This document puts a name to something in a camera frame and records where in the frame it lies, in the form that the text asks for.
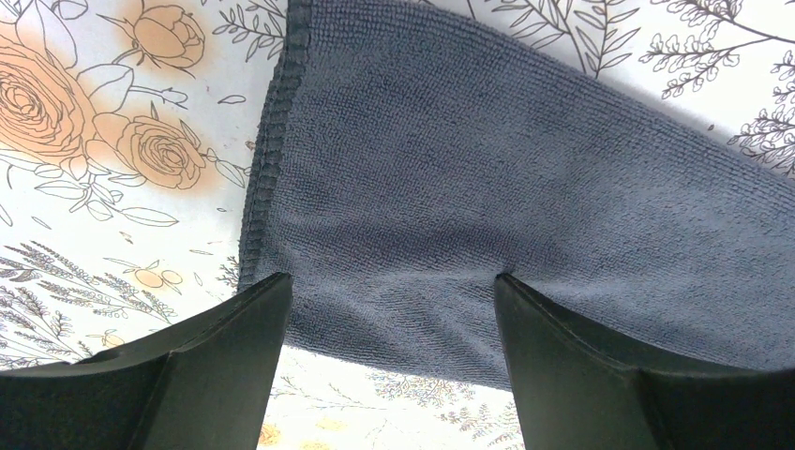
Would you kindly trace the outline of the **dark grey towel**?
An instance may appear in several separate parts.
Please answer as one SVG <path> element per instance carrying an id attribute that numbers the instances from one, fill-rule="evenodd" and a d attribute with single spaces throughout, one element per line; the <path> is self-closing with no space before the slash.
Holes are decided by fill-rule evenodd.
<path id="1" fill-rule="evenodd" d="M 288 342 L 509 385 L 510 273 L 657 347 L 794 364 L 794 185 L 500 32 L 405 1 L 292 1 L 239 242 L 292 275 Z"/>

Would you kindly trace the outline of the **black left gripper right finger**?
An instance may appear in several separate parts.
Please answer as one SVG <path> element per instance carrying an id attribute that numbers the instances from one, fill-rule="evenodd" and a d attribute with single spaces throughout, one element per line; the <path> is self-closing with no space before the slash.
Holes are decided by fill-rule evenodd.
<path id="1" fill-rule="evenodd" d="M 669 352 L 559 306 L 509 274 L 494 307 L 529 449 L 790 449 L 794 372 Z"/>

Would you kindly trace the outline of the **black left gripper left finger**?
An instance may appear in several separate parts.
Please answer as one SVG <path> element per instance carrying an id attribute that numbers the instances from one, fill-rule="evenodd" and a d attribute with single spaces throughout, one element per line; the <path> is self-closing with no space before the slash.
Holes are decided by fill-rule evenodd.
<path id="1" fill-rule="evenodd" d="M 82 361 L 4 371 L 5 449 L 253 449 L 293 303 L 276 273 Z"/>

